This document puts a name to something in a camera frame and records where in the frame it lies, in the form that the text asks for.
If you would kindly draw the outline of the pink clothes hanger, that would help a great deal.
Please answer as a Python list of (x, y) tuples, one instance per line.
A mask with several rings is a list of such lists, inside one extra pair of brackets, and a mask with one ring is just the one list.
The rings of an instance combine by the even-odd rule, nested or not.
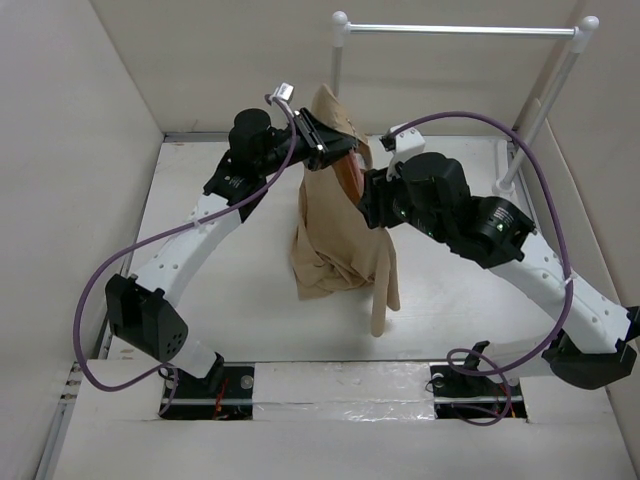
[(334, 165), (339, 184), (349, 200), (357, 205), (364, 192), (364, 173), (373, 168), (373, 158), (365, 137), (357, 134), (357, 145)]

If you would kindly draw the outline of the beige t shirt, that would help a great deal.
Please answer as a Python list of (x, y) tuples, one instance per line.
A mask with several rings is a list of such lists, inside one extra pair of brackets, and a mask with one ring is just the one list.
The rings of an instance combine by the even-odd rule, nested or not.
[[(365, 137), (325, 84), (315, 93), (311, 113), (340, 132)], [(298, 298), (320, 299), (371, 287), (370, 333), (380, 337), (387, 311), (401, 308), (396, 251), (387, 230), (367, 227), (336, 178), (336, 163), (315, 172), (305, 170), (299, 187), (298, 223), (290, 252)]]

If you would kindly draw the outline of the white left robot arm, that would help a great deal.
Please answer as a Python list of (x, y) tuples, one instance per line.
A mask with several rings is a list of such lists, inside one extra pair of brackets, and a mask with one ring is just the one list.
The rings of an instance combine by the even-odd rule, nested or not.
[(228, 134), (229, 148), (204, 185), (186, 229), (170, 235), (130, 277), (114, 275), (105, 287), (112, 333), (158, 362), (184, 371), (201, 396), (212, 396), (222, 387), (223, 361), (190, 334), (176, 310), (190, 280), (251, 215), (266, 193), (269, 176), (297, 163), (310, 170), (327, 168), (358, 144), (354, 135), (318, 120), (307, 109), (293, 113), (292, 119), (292, 125), (277, 129), (264, 110), (237, 114)]

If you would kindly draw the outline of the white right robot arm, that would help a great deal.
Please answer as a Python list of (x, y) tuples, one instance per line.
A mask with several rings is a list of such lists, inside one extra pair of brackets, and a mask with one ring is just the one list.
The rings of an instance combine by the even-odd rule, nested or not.
[(462, 165), (422, 153), (364, 175), (359, 210), (371, 228), (406, 223), (450, 251), (502, 278), (562, 327), (512, 343), (481, 341), (462, 368), (462, 381), (484, 393), (498, 381), (554, 375), (595, 390), (632, 373), (639, 310), (617, 305), (575, 273), (566, 274), (534, 222), (497, 196), (471, 194)]

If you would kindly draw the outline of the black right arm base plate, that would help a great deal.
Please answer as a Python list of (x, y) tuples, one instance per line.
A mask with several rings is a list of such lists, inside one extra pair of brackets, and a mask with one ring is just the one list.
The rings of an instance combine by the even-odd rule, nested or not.
[(526, 419), (519, 383), (509, 389), (500, 380), (463, 375), (446, 361), (429, 364), (425, 391), (433, 395), (437, 419), (458, 419), (475, 426), (492, 426), (502, 419)]

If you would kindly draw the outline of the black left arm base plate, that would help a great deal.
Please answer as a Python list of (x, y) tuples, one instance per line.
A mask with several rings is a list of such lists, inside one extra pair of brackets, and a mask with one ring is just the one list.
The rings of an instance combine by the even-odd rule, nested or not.
[(231, 363), (224, 366), (221, 380), (213, 393), (208, 393), (195, 378), (179, 372), (173, 399), (173, 375), (159, 372), (163, 380), (159, 416), (164, 420), (244, 421), (253, 419), (255, 365)]

